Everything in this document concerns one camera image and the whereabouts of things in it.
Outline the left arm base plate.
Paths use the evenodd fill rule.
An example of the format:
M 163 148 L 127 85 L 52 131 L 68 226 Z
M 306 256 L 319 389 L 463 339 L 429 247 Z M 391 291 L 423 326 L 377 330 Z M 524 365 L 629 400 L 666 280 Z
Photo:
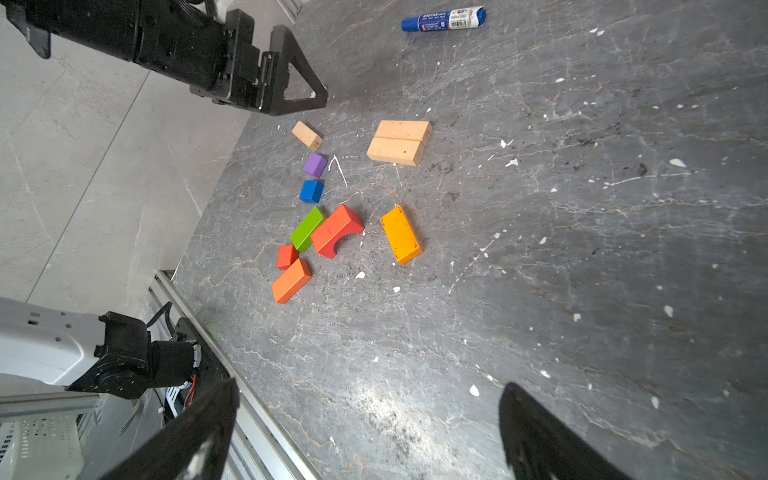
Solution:
M 189 318 L 181 317 L 177 321 L 176 333 L 195 348 L 195 368 L 192 376 L 181 386 L 168 387 L 162 391 L 167 420 L 178 417 L 185 407 L 200 399 L 219 382 L 231 377 Z

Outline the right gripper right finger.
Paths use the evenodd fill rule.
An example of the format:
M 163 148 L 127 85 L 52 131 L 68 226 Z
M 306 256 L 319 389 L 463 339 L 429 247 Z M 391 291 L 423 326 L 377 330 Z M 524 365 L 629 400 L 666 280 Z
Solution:
M 517 383 L 505 385 L 499 429 L 507 467 L 517 479 L 626 479 Z

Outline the natural wood block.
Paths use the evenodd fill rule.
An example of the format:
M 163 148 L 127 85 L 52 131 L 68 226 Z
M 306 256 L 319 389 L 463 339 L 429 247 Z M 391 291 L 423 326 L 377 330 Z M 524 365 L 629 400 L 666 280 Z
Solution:
M 417 140 L 375 137 L 367 156 L 374 161 L 416 167 L 425 153 L 425 146 Z
M 426 145 L 432 135 L 430 121 L 382 120 L 375 133 L 376 138 L 418 141 Z
M 292 134 L 312 152 L 317 152 L 323 142 L 322 136 L 302 121 L 295 124 Z

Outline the red arch block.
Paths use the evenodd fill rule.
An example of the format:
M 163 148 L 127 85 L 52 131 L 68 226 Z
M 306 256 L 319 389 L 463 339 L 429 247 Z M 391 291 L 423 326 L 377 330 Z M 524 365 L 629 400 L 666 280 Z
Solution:
M 318 255 L 333 259 L 336 256 L 335 246 L 340 239 L 363 231 L 364 224 L 357 213 L 342 204 L 317 227 L 311 234 L 311 240 Z

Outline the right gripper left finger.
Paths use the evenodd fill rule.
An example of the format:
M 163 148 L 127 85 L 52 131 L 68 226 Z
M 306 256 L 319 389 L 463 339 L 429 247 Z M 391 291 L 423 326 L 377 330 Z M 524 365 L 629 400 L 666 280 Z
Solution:
M 239 405 L 236 380 L 217 383 L 104 477 L 220 479 Z

